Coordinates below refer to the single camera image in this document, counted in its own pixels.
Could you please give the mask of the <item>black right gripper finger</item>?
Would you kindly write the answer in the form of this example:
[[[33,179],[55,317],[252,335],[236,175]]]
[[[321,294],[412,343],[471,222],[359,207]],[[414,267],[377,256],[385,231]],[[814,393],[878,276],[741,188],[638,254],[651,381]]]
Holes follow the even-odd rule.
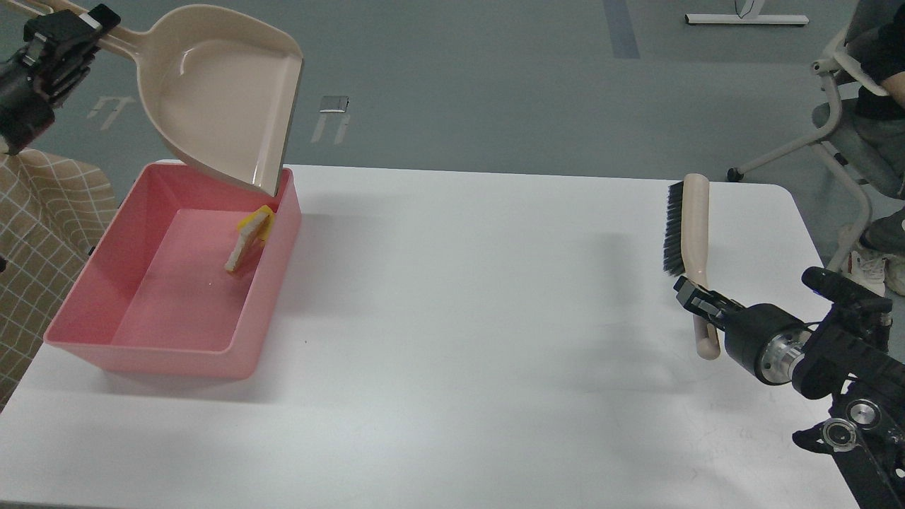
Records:
[[[688,300],[682,308],[695,316],[693,332],[695,337],[715,336],[717,331],[726,331],[726,313],[736,312],[736,300],[722,302],[704,302],[704,300]]]
[[[708,290],[708,288],[704,288],[703,286],[699,286],[697,283],[695,283],[695,281],[692,281],[684,275],[681,275],[675,281],[673,290],[675,290],[676,299],[681,306],[682,303],[688,302],[688,300],[704,300],[704,302],[722,302],[722,300],[733,300],[727,298],[723,294]],[[736,302],[736,312],[740,312],[744,309],[746,309],[746,306],[743,306],[742,304]]]

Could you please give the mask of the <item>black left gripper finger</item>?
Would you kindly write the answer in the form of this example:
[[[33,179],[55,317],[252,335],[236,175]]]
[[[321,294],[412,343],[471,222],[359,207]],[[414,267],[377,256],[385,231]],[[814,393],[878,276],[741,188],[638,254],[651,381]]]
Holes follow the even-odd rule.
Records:
[[[77,14],[63,8],[54,13],[42,14],[25,23],[23,29],[22,64],[31,69],[35,64],[32,41],[48,39],[53,42],[88,42],[99,48],[99,41],[122,22],[122,17],[107,4],[97,4],[85,13]]]
[[[59,107],[80,84],[99,51],[94,43],[53,42],[48,39],[32,41],[33,90],[52,107]]]

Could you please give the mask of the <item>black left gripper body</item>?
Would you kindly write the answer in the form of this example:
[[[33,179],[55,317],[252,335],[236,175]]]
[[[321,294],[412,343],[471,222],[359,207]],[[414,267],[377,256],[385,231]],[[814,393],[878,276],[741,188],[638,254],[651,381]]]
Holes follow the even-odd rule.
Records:
[[[2,153],[19,154],[54,121],[54,110],[33,90],[28,70],[20,62],[4,62],[1,71]]]

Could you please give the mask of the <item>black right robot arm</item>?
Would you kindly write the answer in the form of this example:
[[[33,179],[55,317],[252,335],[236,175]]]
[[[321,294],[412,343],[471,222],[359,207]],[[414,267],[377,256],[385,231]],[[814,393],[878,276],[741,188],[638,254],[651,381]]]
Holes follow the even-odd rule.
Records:
[[[888,352],[892,301],[820,267],[802,283],[831,303],[805,323],[769,303],[743,306],[681,276],[677,300],[724,333],[728,355],[769,386],[810,400],[831,397],[828,417],[795,432],[798,447],[831,455],[860,508],[901,508],[903,364]]]

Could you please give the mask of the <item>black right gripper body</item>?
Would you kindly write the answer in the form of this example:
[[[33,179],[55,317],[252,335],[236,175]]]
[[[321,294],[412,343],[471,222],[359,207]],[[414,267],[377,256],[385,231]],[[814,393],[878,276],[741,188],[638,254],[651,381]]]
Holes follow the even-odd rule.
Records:
[[[728,355],[760,382],[788,384],[804,353],[806,325],[773,304],[725,312],[724,345]]]

